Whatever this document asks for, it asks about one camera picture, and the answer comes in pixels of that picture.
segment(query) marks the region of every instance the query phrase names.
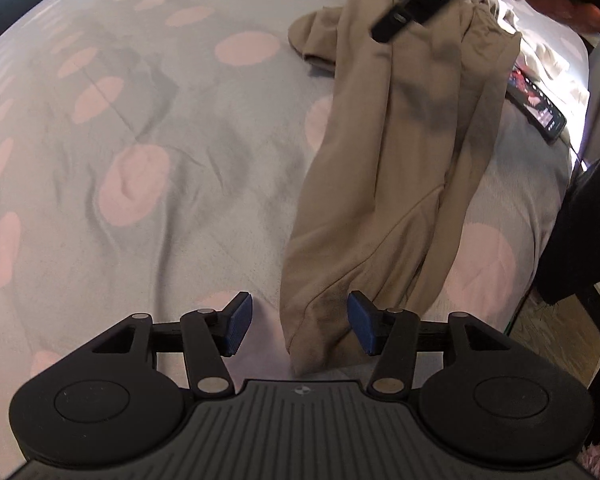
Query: wooden floor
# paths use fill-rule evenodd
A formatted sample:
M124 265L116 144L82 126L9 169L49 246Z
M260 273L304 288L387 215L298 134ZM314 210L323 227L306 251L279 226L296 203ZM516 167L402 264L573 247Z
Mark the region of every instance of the wooden floor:
M600 333L574 296L556 305L527 300L510 336L585 386L589 386L598 368Z

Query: crumpled fabric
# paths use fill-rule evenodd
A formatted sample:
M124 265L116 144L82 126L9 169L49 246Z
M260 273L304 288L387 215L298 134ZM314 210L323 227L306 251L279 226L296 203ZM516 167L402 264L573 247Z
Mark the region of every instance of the crumpled fabric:
M502 0L497 0L496 15L504 30L522 34L516 64L565 115L567 125L561 136L570 142L571 131L581 132L584 127L582 110L586 110L589 103L589 91L568 72L569 62L540 34L520 27L516 13ZM577 146L580 143L579 138L573 141Z
M297 20L289 42L334 70L324 142L304 182L280 317L299 374L365 361L347 295L426 312L458 250L498 132L520 35L457 0L392 44L369 29L394 0L348 0Z

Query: smartphone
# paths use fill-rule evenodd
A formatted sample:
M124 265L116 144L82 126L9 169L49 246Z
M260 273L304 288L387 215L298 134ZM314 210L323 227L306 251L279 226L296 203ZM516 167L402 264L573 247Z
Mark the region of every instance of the smartphone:
M548 144L553 144L567 125L561 111L517 65L509 75L507 99L526 115Z

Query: metal rivet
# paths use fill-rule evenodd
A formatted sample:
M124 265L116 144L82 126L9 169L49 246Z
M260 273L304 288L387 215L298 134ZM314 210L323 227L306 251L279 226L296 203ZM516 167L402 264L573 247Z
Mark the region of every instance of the metal rivet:
M198 381L198 389L206 394L219 394L229 387L229 381L222 377L205 377Z
M385 377L384 379L378 379L373 383L373 389L380 394L399 394L404 390L404 383L400 379L394 379L393 377Z

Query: bed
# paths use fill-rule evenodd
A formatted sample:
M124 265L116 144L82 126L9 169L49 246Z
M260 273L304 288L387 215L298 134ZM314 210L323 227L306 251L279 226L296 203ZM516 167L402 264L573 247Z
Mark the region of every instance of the bed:
M0 38L0 478L23 460L8 424L16 389L133 312L167 322L247 290L254 317L227 361L234 380L292 377L280 271L333 80L293 53L286 30L343 2L45 0ZM550 47L566 63L560 77L577 83L573 92L558 76L545 81L578 149L584 45L524 3L500 2L501 19ZM571 163L565 144L546 145L505 103L426 319L464 310L506 328ZM186 384L181 358L158 366ZM439 366L438 356L423 358L416 383Z

